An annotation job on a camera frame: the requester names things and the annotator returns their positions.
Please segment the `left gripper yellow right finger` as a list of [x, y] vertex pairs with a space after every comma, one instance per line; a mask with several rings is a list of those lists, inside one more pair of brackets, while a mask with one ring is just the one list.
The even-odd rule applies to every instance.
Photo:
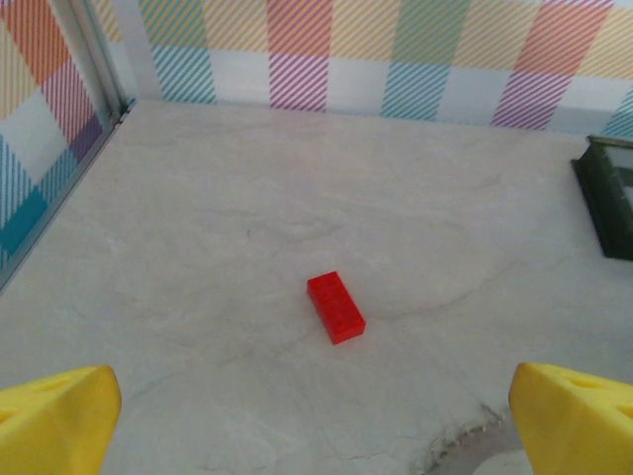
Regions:
[[633, 385], [524, 362], [508, 402], [534, 475], [633, 475]]

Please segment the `black grey checkerboard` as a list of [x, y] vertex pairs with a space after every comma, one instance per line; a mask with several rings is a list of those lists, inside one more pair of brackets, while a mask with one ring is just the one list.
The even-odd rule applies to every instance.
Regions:
[[633, 262], [633, 141], [589, 136], [571, 165], [602, 254]]

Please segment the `aluminium side rail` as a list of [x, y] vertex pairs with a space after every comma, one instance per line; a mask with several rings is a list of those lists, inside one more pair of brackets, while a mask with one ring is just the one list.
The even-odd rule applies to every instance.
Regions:
[[97, 159], [107, 143], [112, 139], [112, 136], [115, 134], [117, 128], [125, 121], [127, 115], [131, 112], [136, 103], [137, 98], [131, 99], [129, 103], [123, 107], [121, 116], [115, 121], [114, 126], [104, 132], [88, 149], [85, 157], [80, 161], [69, 181], [60, 189], [60, 192], [55, 199], [46, 207], [38, 221], [35, 223], [33, 229], [26, 235], [24, 241], [16, 249], [15, 254], [9, 259], [9, 263], [0, 270], [0, 296], [6, 291], [6, 288], [10, 285], [11, 281], [19, 273], [25, 260], [40, 243], [43, 235], [54, 222], [60, 210], [63, 208], [77, 186], [81, 183], [81, 180], [88, 173], [88, 170], [93, 165], [93, 162]]

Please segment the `aluminium frame post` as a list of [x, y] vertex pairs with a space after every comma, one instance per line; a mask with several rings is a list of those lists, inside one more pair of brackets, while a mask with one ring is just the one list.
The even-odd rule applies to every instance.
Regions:
[[135, 100], [129, 97], [124, 87], [120, 70], [112, 55], [107, 28], [99, 13], [99, 4], [106, 5], [109, 1], [68, 0], [68, 3], [98, 78], [98, 88], [105, 98], [109, 121], [116, 127], [130, 113]]

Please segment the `smooth small red brick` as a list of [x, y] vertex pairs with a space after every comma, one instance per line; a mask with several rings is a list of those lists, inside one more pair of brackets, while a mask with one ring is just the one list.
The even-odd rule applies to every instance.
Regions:
[[307, 293], [333, 345], [365, 331], [365, 319], [336, 271], [309, 279]]

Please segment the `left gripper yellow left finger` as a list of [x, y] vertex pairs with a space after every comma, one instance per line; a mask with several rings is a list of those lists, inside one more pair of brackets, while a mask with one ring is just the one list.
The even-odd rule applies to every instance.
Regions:
[[121, 408], [108, 365], [0, 389], [0, 475], [100, 475]]

